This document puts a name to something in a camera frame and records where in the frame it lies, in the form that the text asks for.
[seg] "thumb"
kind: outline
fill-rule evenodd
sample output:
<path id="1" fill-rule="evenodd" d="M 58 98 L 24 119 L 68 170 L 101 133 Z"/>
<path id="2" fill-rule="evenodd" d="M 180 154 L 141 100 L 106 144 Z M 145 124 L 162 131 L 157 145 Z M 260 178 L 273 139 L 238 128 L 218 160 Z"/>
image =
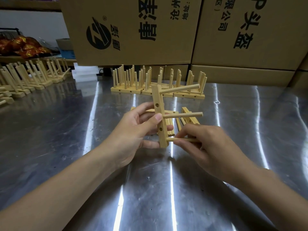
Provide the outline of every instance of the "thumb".
<path id="1" fill-rule="evenodd" d="M 141 133 L 142 135 L 146 135 L 150 130 L 155 128 L 163 119 L 163 115 L 161 113 L 156 113 L 153 117 L 147 120 L 145 123 L 142 123 Z"/>
<path id="2" fill-rule="evenodd" d="M 175 140 L 173 143 L 188 152 L 199 165 L 208 165 L 209 159 L 206 153 L 201 151 L 191 142 L 186 140 Z"/>

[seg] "left hand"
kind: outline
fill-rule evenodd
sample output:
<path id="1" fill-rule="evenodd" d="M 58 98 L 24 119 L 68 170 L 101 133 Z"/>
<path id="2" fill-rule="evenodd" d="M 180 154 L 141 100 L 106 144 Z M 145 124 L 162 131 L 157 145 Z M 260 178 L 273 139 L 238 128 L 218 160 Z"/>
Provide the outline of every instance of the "left hand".
<path id="1" fill-rule="evenodd" d="M 157 125 L 162 121 L 162 114 L 146 112 L 153 109 L 153 102 L 146 102 L 125 113 L 119 124 L 102 142 L 105 149 L 110 149 L 118 168 L 128 165 L 135 156 L 138 148 L 159 148 L 159 142 L 143 140 L 145 135 L 157 133 Z"/>

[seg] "metal table surface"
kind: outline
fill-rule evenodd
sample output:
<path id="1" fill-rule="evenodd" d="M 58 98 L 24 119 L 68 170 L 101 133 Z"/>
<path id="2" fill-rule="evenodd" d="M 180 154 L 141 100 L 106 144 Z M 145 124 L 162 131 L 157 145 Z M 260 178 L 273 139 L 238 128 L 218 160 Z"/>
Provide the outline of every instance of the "metal table surface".
<path id="1" fill-rule="evenodd" d="M 0 108 L 0 209 L 98 146 L 132 106 L 152 100 L 111 93 L 111 84 L 110 78 L 77 87 L 65 81 Z M 201 124 L 221 126 L 253 162 L 308 199 L 305 98 L 277 87 L 207 83 L 204 100 L 173 97 L 164 103 L 166 110 L 202 111 Z M 139 149 L 64 230 L 273 229 L 241 191 L 206 174 L 170 143 Z"/>

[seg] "white wall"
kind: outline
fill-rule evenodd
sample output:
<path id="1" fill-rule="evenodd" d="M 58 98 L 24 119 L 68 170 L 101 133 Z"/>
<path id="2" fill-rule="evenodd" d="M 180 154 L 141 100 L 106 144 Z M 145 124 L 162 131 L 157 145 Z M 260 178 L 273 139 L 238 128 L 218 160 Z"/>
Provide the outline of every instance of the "white wall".
<path id="1" fill-rule="evenodd" d="M 56 39 L 69 38 L 61 12 L 0 10 L 0 27 L 18 28 L 25 36 L 40 37 L 54 47 Z"/>

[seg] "fingernail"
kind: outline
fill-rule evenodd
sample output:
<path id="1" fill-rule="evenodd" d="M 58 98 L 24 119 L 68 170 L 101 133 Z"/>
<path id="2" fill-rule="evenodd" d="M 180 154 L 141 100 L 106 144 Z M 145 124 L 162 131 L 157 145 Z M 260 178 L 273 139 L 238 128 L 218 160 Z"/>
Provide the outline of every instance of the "fingernail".
<path id="1" fill-rule="evenodd" d="M 161 121 L 163 119 L 163 115 L 161 113 L 156 113 L 155 118 L 157 121 Z"/>

